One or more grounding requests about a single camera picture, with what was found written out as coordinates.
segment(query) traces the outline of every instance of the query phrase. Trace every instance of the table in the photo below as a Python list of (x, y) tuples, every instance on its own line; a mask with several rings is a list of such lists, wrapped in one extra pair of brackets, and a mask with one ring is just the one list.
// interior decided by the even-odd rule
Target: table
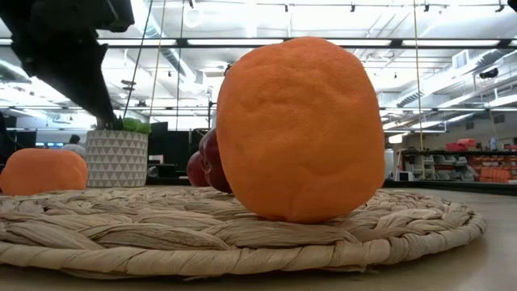
[(517, 197), (414, 190), (458, 201), (476, 209), (489, 222), (484, 237), (466, 247), (412, 262), (375, 268), (372, 272), (277, 272), (254, 276), (183, 281), (172, 278), (97, 281), (40, 269), (0, 265), (0, 289), (9, 291), (510, 291), (517, 288)]

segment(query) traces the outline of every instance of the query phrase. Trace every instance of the geometric patterned pot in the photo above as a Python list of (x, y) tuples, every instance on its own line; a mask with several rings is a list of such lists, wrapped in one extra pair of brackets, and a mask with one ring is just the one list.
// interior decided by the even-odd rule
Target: geometric patterned pot
[(88, 187), (141, 187), (147, 176), (148, 134), (93, 130), (86, 135)]

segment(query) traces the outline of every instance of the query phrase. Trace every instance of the person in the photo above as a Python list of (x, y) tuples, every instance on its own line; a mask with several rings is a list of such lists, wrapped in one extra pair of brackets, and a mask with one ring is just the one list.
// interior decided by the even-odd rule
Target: person
[(71, 150), (75, 154), (78, 154), (82, 158), (84, 158), (86, 156), (86, 150), (85, 148), (79, 145), (79, 141), (81, 141), (81, 138), (77, 134), (73, 134), (72, 137), (70, 137), (69, 143), (67, 145), (64, 145), (61, 149)]

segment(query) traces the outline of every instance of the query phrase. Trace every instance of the ceiling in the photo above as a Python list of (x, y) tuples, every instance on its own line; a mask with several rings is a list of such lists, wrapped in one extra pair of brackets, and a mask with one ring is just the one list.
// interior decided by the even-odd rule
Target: ceiling
[[(125, 33), (115, 34), (99, 32), (101, 38), (141, 38), (151, 1), (132, 0), (136, 24)], [(415, 22), (413, 1), (373, 1), (355, 0), (355, 11), (351, 12), (350, 3), (343, 1), (233, 1), (233, 0), (198, 0), (194, 8), (188, 1), (153, 1), (151, 15), (156, 25), (161, 27), (163, 20), (163, 37), (170, 38), (267, 38), (320, 36), (354, 37), (354, 38), (414, 38)], [(500, 39), (517, 36), (517, 14), (509, 7), (500, 12), (498, 0), (470, 1), (417, 1), (416, 35), (419, 38), (474, 38)], [(0, 23), (0, 38), (9, 38), (10, 32)], [(163, 53), (156, 48), (143, 48), (138, 61), (135, 76), (135, 91), (132, 93), (130, 106), (139, 101), (147, 106), (159, 107), (153, 110), (153, 120), (166, 120), (178, 129), (206, 127), (208, 101), (216, 101), (218, 88), (223, 80), (227, 64), (237, 61), (251, 48), (172, 48), (171, 52), (182, 62), (182, 68), (189, 69), (195, 78), (179, 78), (176, 68)], [(452, 57), (463, 49), (348, 49), (364, 64), (365, 69), (379, 95), (380, 106), (396, 107), (397, 102), (406, 99), (405, 95), (417, 90), (417, 80), (426, 92), (422, 97), (422, 106), (435, 108), (451, 99), (479, 91), (488, 86), (489, 81), (475, 80), (476, 70), (452, 78), (446, 73), (452, 67)], [(486, 51), (469, 51), (471, 61), (476, 61)], [(103, 62), (103, 74), (112, 100), (124, 106), (127, 91), (123, 90), (122, 80), (132, 80), (138, 58), (137, 48), (110, 48)], [(502, 82), (511, 92), (513, 82), (509, 82), (517, 69), (515, 55), (506, 56), (495, 64), (500, 69), (500, 76), (492, 83)], [(9, 48), (0, 48), (0, 60), (12, 68), (20, 66), (16, 56)], [(447, 81), (437, 79), (440, 74)], [(0, 91), (0, 106), (70, 106), (66, 97), (55, 92), (34, 78), (32, 84), (4, 83)], [(14, 99), (12, 92), (17, 91)], [(459, 104), (451, 106), (472, 107), (481, 104), (479, 95), (473, 95)], [(417, 107), (414, 101), (404, 105)], [(165, 108), (182, 108), (180, 111), (162, 110)], [(79, 111), (55, 109), (37, 110), (43, 115), (72, 116)], [(149, 110), (132, 110), (135, 117), (148, 118)], [(24, 116), (24, 111), (10, 112), (12, 115)], [(413, 112), (393, 112), (385, 114), (385, 122), (408, 120)], [(87, 126), (74, 122), (71, 126)]]

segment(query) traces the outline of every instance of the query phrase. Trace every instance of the round woven mat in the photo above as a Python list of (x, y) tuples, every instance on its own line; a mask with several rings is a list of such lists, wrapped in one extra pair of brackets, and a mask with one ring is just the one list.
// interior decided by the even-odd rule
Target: round woven mat
[(209, 188), (0, 196), (0, 264), (101, 279), (364, 270), (465, 245), (485, 230), (466, 206), (391, 190), (311, 226), (265, 221)]

